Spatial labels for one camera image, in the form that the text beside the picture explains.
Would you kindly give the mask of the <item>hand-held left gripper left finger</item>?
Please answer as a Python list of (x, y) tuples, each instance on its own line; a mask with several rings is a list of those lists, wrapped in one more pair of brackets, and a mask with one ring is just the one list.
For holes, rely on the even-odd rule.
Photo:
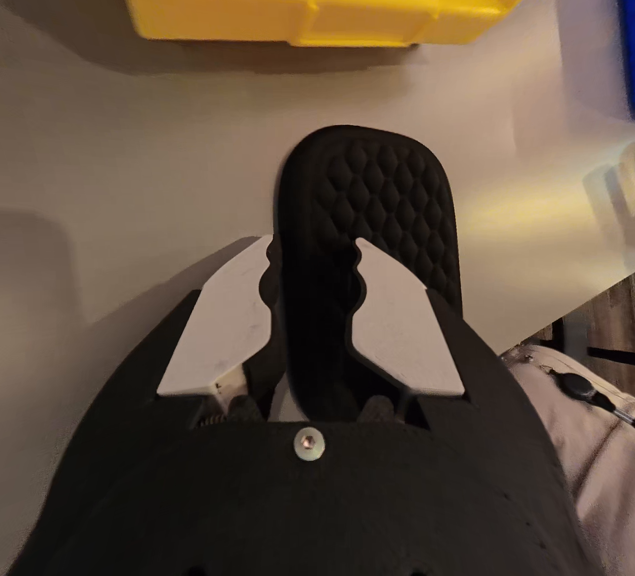
[(161, 397), (273, 397), (284, 370), (279, 244), (259, 238), (204, 284), (163, 374)]

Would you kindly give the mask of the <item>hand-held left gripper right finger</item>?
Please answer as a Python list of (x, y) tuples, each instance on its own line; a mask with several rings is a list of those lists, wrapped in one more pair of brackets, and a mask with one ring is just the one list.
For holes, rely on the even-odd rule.
[(464, 384), (426, 286), (369, 241), (354, 241), (361, 286), (347, 338), (353, 356), (411, 395), (461, 397)]

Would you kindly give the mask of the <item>blue plastic bin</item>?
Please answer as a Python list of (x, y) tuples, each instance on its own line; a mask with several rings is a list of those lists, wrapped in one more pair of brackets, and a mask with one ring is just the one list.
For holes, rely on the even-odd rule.
[(616, 0), (622, 45), (626, 101), (634, 119), (634, 0)]

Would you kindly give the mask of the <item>black wrist rest pad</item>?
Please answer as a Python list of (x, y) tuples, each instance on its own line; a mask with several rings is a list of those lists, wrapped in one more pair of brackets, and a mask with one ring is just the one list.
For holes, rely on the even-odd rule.
[(464, 315), (453, 196), (425, 145), (369, 127), (323, 127), (282, 164), (275, 193), (287, 374), (310, 421), (355, 421), (370, 397), (397, 406), (394, 383), (346, 346), (362, 290), (362, 238)]

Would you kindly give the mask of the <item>person's beige trousers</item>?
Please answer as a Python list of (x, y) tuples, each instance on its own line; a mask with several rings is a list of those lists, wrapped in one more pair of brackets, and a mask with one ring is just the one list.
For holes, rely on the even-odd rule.
[(536, 409), (560, 460), (585, 536), (607, 575), (634, 574), (634, 427), (567, 397), (554, 373), (578, 374), (634, 417), (634, 397), (583, 364), (541, 345), (518, 345), (502, 360)]

